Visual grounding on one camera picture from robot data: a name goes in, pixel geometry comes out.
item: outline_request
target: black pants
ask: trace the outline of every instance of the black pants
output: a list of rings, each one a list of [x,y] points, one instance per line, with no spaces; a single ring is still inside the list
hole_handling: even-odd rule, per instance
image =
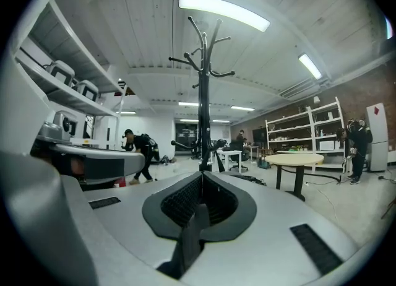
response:
[[[352,158],[352,170],[356,177],[360,177],[362,174],[365,158],[366,151],[359,151],[356,153],[356,156]]]
[[[149,167],[151,163],[151,159],[153,158],[153,152],[150,150],[148,153],[142,153],[144,157],[146,158],[146,164],[144,165],[143,169],[136,173],[135,179],[139,179],[140,174],[143,174],[147,180],[153,179],[149,173]]]

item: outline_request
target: desk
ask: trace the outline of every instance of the desk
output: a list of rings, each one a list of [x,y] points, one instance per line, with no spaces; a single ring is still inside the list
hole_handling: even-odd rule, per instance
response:
[[[274,164],[278,167],[277,173],[277,189],[280,189],[280,180],[282,177],[282,166],[295,166],[296,167],[296,181],[294,191],[287,191],[294,196],[305,201],[305,197],[301,194],[304,180],[304,166],[312,165],[323,161],[323,155],[318,154],[276,154],[266,156],[264,158],[267,162]]]
[[[257,149],[257,160],[259,159],[259,147],[258,146],[249,146],[250,147],[250,161],[253,163],[253,151],[252,149]]]
[[[242,151],[241,150],[217,150],[217,154],[221,154],[225,156],[225,170],[228,171],[228,157],[230,155],[236,155],[238,154],[239,156],[239,167],[238,167],[238,172],[241,173],[241,167],[242,167]]]

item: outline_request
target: metal coat rack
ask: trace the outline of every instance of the metal coat rack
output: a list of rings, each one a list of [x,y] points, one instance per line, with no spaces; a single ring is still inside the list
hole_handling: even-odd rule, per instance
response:
[[[197,51],[201,53],[200,59],[200,67],[198,67],[195,62],[191,59],[189,53],[184,53],[184,58],[187,59],[181,60],[173,57],[169,57],[170,61],[177,61],[182,64],[187,64],[193,67],[199,76],[198,84],[193,85],[192,88],[199,88],[198,93],[198,140],[194,146],[186,146],[184,144],[180,144],[176,141],[172,141],[171,144],[175,146],[182,147],[184,149],[195,149],[198,146],[201,146],[201,153],[202,153],[202,161],[200,163],[200,170],[212,170],[211,164],[208,163],[209,154],[220,147],[225,146],[224,140],[218,140],[216,144],[212,145],[212,141],[210,140],[210,116],[209,116],[209,77],[214,76],[216,78],[226,77],[226,76],[233,76],[235,75],[235,71],[226,72],[224,74],[220,74],[216,71],[212,70],[212,63],[210,58],[212,57],[212,51],[215,44],[220,43],[221,41],[230,40],[231,37],[219,38],[216,40],[218,29],[220,28],[220,24],[223,22],[221,19],[217,20],[215,30],[213,32],[213,37],[210,41],[210,45],[208,47],[207,44],[207,34],[204,32],[201,34],[200,30],[198,29],[196,23],[192,19],[191,16],[188,17],[189,21],[191,22],[192,26],[194,27],[195,31],[198,34],[200,47],[194,50],[191,55],[194,55]]]

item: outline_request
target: fluorescent light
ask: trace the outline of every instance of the fluorescent light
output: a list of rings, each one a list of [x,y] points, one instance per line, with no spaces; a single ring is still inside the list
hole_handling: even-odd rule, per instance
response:
[[[136,112],[135,111],[121,111],[122,115],[135,115]]]
[[[390,24],[389,20],[385,18],[386,22],[386,39],[390,39],[394,35],[394,30],[392,28],[392,24]]]
[[[261,32],[264,32],[270,25],[269,21],[256,13],[222,0],[179,0],[179,7],[181,9],[207,11],[231,17]]]
[[[235,109],[235,110],[244,110],[244,111],[254,111],[254,109],[252,108],[243,108],[241,106],[232,106],[231,109]]]
[[[199,103],[193,103],[193,102],[179,102],[179,105],[199,106]]]
[[[322,77],[321,72],[318,70],[318,68],[311,61],[307,54],[303,54],[298,59],[304,64],[305,67],[308,68],[308,70],[311,72],[312,75],[314,75],[316,79],[320,79]]]

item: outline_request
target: concrete floor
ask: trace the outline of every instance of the concrete floor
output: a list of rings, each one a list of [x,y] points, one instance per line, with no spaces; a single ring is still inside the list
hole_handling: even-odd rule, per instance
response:
[[[159,181],[174,175],[189,173],[198,170],[198,160],[191,160],[189,157],[176,157],[177,162],[164,165],[150,166],[150,174]],[[249,168],[244,171],[244,175],[254,176],[264,180],[268,187],[275,188],[277,169],[275,166],[265,170],[257,167],[257,164],[250,161],[243,162],[243,165]],[[306,198],[306,204],[312,207],[330,221],[338,225],[344,232],[349,234],[356,241],[359,247],[380,235],[390,225],[396,214],[396,206],[388,212],[387,216],[381,220],[382,214],[386,211],[387,205],[395,199],[396,184],[387,180],[378,180],[378,175],[384,175],[386,178],[395,179],[396,168],[389,167],[385,173],[363,173],[360,184],[350,185],[346,181],[346,175],[342,175],[338,170],[317,169],[316,174],[324,174],[338,177],[342,175],[341,184],[332,181],[330,178],[305,175],[304,182],[313,182],[317,184],[304,185],[302,194]],[[295,183],[295,174],[282,172],[281,190],[293,190]]]

